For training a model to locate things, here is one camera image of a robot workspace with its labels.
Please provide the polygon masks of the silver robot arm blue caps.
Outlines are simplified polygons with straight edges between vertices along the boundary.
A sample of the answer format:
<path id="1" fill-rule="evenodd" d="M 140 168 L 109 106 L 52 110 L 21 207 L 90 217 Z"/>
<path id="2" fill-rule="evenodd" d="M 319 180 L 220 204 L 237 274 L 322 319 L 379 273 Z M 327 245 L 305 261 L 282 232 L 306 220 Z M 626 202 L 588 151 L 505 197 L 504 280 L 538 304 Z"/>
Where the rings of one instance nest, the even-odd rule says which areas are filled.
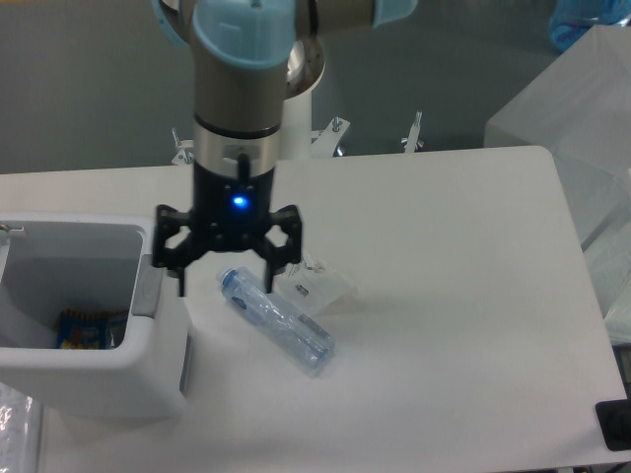
<path id="1" fill-rule="evenodd" d="M 297 207 L 270 208 L 281 155 L 288 61 L 296 42 L 404 19 L 412 1 L 159 1 L 160 20 L 191 50 L 192 205 L 156 209 L 153 264 L 179 281 L 208 252 L 253 251 L 263 283 L 302 257 Z"/>

